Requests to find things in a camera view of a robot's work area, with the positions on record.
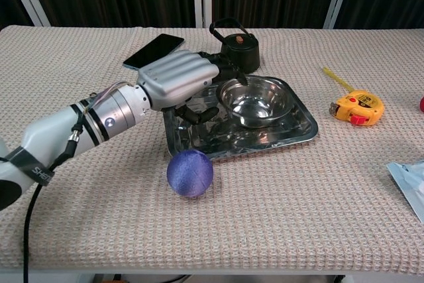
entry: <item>smartphone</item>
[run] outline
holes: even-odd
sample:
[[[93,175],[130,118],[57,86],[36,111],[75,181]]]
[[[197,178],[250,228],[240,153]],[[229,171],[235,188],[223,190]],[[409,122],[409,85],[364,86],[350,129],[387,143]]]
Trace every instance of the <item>smartphone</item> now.
[[[138,70],[149,63],[167,56],[181,46],[183,42],[183,38],[164,33],[159,34],[155,39],[126,59],[123,64],[127,68]]]

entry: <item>red button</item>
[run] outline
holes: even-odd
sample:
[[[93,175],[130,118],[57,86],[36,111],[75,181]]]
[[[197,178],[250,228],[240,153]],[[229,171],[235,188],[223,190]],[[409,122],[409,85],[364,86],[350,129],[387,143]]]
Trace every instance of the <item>red button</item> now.
[[[360,115],[352,115],[352,117],[350,118],[350,122],[353,125],[362,125],[365,123],[366,117],[365,116],[360,116]]]

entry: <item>metal tray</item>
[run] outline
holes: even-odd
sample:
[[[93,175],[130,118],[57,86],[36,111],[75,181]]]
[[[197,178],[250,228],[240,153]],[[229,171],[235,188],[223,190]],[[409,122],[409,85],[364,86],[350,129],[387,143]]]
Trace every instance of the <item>metal tray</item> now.
[[[291,87],[277,78],[277,82],[293,100],[290,114],[272,127],[246,129],[233,123],[216,97],[218,84],[211,85],[193,96],[187,105],[194,111],[218,107],[219,113],[212,120],[200,125],[191,125],[174,116],[173,111],[164,113],[166,139],[172,156],[187,149],[197,149],[211,160],[231,157],[271,148],[280,148],[313,139],[318,133],[318,124],[300,101]]]

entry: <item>yellow tape measure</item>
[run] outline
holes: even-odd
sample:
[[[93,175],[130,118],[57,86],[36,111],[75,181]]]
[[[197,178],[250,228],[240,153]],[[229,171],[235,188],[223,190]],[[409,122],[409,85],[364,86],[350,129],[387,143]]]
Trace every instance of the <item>yellow tape measure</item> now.
[[[349,94],[331,104],[332,116],[341,121],[351,122],[353,125],[370,126],[377,123],[384,112],[381,99],[363,89],[354,89],[327,67],[324,67],[323,71],[349,91]]]

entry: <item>textured cloth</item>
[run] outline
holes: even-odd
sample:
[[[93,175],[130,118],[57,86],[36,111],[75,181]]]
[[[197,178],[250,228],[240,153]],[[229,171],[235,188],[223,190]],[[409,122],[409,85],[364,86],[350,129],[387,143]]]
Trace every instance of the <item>textured cloth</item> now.
[[[156,35],[218,52],[206,29],[8,27],[0,32],[0,136],[101,91],[134,82],[122,61]],[[162,114],[65,163],[37,201],[33,268],[373,270],[424,274],[424,225],[386,164],[424,151],[424,30],[251,29],[258,75],[286,81],[319,125],[315,140],[214,162],[198,199],[169,187]],[[379,96],[377,125],[329,115],[350,85]],[[0,212],[0,267],[20,267],[34,191]]]

